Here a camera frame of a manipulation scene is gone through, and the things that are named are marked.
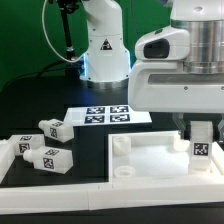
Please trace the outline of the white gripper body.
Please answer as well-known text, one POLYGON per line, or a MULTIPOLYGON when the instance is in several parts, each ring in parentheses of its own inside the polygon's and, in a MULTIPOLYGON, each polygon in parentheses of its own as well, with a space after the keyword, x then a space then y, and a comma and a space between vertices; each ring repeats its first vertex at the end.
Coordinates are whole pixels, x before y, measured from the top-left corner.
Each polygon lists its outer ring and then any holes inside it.
POLYGON ((128 104, 135 111, 224 113, 224 74, 189 74, 176 62, 137 60, 128 104))

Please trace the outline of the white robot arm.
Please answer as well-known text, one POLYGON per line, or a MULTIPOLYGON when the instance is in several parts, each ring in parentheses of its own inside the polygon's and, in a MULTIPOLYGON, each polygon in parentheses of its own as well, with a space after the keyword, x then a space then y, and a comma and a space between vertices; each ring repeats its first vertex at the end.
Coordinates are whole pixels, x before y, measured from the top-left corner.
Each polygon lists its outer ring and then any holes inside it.
POLYGON ((171 113, 183 135, 185 114, 219 114, 213 130, 224 140, 224 0, 157 1, 171 9, 170 24, 142 36, 131 63, 120 6, 81 0, 89 39, 83 81, 98 88, 126 81, 133 110, 171 113))

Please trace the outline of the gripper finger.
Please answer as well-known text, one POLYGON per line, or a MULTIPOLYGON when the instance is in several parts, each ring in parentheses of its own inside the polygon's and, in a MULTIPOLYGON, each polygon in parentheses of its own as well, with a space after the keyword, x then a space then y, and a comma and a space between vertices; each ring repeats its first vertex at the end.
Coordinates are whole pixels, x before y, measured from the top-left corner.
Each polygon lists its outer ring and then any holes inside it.
POLYGON ((217 140, 224 140, 224 113, 217 123, 217 140))
POLYGON ((173 121, 175 125, 177 126, 180 137, 183 138, 186 130, 186 124, 184 121, 184 114, 183 113, 174 113, 172 115, 173 121))

